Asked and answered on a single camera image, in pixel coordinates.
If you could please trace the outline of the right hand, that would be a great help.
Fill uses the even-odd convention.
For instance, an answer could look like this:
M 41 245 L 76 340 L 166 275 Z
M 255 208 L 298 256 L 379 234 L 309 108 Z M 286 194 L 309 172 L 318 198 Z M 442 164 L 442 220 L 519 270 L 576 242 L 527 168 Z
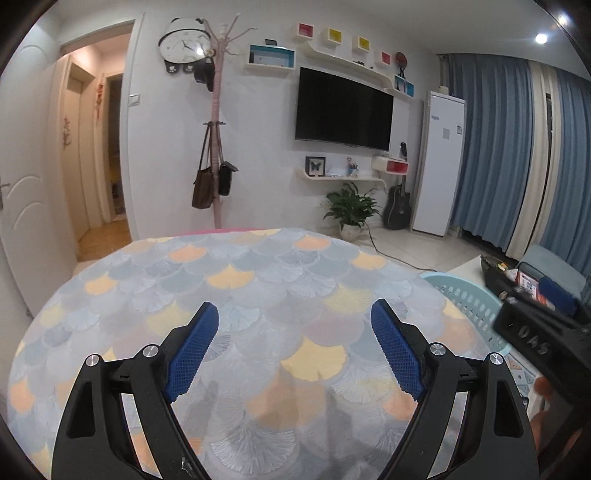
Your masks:
M 533 403 L 529 406 L 530 425 L 535 440 L 536 448 L 539 448 L 542 423 L 550 410 L 554 388 L 545 377 L 538 377 L 533 384 L 530 398 Z

